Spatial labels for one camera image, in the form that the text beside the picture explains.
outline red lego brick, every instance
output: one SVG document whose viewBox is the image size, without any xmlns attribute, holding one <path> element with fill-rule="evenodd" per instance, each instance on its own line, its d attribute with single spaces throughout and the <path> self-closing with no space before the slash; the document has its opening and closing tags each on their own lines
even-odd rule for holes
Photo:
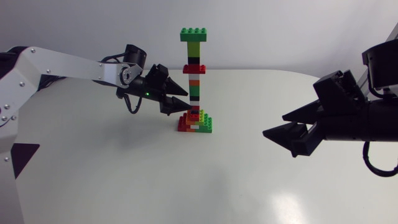
<svg viewBox="0 0 398 224">
<path fill-rule="evenodd" d="M 187 115 L 185 117 L 185 124 L 186 125 L 195 125 L 195 121 L 191 120 L 191 111 L 187 111 Z"/>
<path fill-rule="evenodd" d="M 184 65 L 182 69 L 182 73 L 184 74 L 205 74 L 206 73 L 206 65 Z"/>
<path fill-rule="evenodd" d="M 199 114 L 190 114 L 190 115 L 189 115 L 189 120 L 190 120 L 190 121 L 199 121 L 199 117 L 200 117 Z"/>
<path fill-rule="evenodd" d="M 178 121 L 178 128 L 177 128 L 178 131 L 187 131 L 187 128 L 189 128 L 185 122 L 186 118 L 187 118 L 186 113 L 184 113 L 184 115 L 180 117 Z"/>
<path fill-rule="evenodd" d="M 200 86 L 200 80 L 189 80 L 189 85 Z"/>
</svg>

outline table surface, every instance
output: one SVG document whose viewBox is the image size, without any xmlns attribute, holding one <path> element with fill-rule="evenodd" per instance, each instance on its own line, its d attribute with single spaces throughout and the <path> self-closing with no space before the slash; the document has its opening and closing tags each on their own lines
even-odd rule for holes
<svg viewBox="0 0 398 224">
<path fill-rule="evenodd" d="M 186 75 L 169 73 L 188 89 Z M 149 100 L 130 114 L 109 86 L 54 83 L 19 113 L 16 142 L 40 144 L 17 179 L 25 222 L 396 223 L 398 178 L 368 171 L 361 142 L 323 141 L 311 157 L 292 158 L 262 136 L 317 99 L 315 81 L 208 70 L 200 103 L 211 134 L 177 132 L 182 113 L 161 114 Z M 394 167 L 395 147 L 372 144 L 374 165 Z"/>
</svg>

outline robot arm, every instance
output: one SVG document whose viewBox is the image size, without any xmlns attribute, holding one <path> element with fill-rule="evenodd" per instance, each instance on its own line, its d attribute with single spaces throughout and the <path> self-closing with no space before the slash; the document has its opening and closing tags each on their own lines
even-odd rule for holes
<svg viewBox="0 0 398 224">
<path fill-rule="evenodd" d="M 115 86 L 117 96 L 125 98 L 126 103 L 129 102 L 126 94 L 155 100 L 160 103 L 160 112 L 168 115 L 189 110 L 188 104 L 166 95 L 188 95 L 168 77 L 166 67 L 154 65 L 145 78 L 140 76 L 145 59 L 146 53 L 133 45 L 127 45 L 123 54 L 106 57 L 101 62 L 38 47 L 14 47 L 1 53 L 0 89 L 7 93 L 0 95 L 0 126 L 37 91 L 42 75 L 84 78 Z"/>
<path fill-rule="evenodd" d="M 191 109 L 178 98 L 167 96 L 187 96 L 188 93 L 169 77 L 163 65 L 154 65 L 145 77 L 141 76 L 145 59 L 146 53 L 133 45 L 127 45 L 124 53 L 105 57 L 100 62 L 38 47 L 14 47 L 0 53 L 0 223 L 24 223 L 16 187 L 19 172 L 16 170 L 21 171 L 30 157 L 25 159 L 22 167 L 16 168 L 16 151 L 26 154 L 27 150 L 14 150 L 14 146 L 18 146 L 14 141 L 18 110 L 38 90 L 42 75 L 83 78 L 116 87 L 117 97 L 124 98 L 131 113 L 137 113 L 143 98 L 158 101 L 160 112 L 167 115 Z M 134 111 L 129 95 L 139 97 Z"/>
<path fill-rule="evenodd" d="M 381 177 L 398 174 L 380 170 L 369 161 L 370 141 L 398 141 L 398 25 L 395 40 L 365 51 L 366 79 L 355 83 L 351 72 L 337 71 L 313 84 L 318 100 L 283 115 L 288 124 L 263 131 L 263 135 L 297 155 L 310 156 L 322 140 L 364 141 L 363 159 Z M 364 86 L 380 100 L 369 101 Z M 312 124 L 307 130 L 306 124 Z"/>
</svg>

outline black cable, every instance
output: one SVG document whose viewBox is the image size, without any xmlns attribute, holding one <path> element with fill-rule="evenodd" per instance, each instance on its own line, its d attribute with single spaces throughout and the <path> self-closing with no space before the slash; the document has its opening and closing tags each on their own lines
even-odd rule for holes
<svg viewBox="0 0 398 224">
<path fill-rule="evenodd" d="M 124 101 L 126 102 L 127 109 L 130 111 L 130 113 L 136 114 L 139 110 L 139 107 L 141 106 L 142 97 L 140 97 L 138 99 L 138 103 L 137 103 L 136 109 L 134 111 L 131 109 L 131 102 L 130 102 L 129 95 L 124 94 L 123 98 L 124 98 Z"/>
<path fill-rule="evenodd" d="M 369 161 L 369 142 L 365 142 L 363 145 L 363 160 L 366 164 L 366 166 L 369 168 L 369 170 L 373 173 L 376 174 L 380 177 L 392 177 L 396 174 L 398 174 L 398 166 L 396 166 L 393 170 L 385 171 L 385 170 L 380 170 L 376 167 L 374 167 L 370 161 Z"/>
<path fill-rule="evenodd" d="M 102 59 L 101 62 L 107 62 L 108 60 L 115 59 L 115 60 L 117 60 L 120 63 L 120 61 L 117 58 L 118 57 L 123 57 L 123 56 L 126 56 L 126 55 L 127 55 L 127 52 L 124 52 L 124 53 L 121 53 L 121 54 L 118 54 L 118 55 L 107 56 L 104 59 Z"/>
<path fill-rule="evenodd" d="M 65 79 L 65 78 L 66 78 L 66 77 L 49 76 L 49 77 L 47 77 L 44 81 L 42 81 L 42 82 L 39 83 L 39 87 L 37 88 L 37 91 L 40 91 L 40 90 L 42 90 L 42 89 L 44 89 L 44 88 L 47 88 L 47 87 L 49 87 L 51 84 L 53 84 L 54 82 L 59 81 L 59 80 L 63 80 L 63 79 Z"/>
</svg>

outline lego tower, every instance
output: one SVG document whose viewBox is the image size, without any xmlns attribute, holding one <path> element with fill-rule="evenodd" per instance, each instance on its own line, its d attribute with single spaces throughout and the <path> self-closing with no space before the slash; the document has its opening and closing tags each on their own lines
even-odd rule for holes
<svg viewBox="0 0 398 224">
<path fill-rule="evenodd" d="M 188 45 L 188 65 L 184 65 L 182 73 L 189 76 L 189 100 L 192 106 L 180 117 L 178 131 L 211 133 L 212 118 L 200 109 L 200 75 L 206 73 L 206 66 L 200 65 L 200 42 L 206 42 L 205 28 L 186 29 L 180 33 L 181 42 Z"/>
</svg>

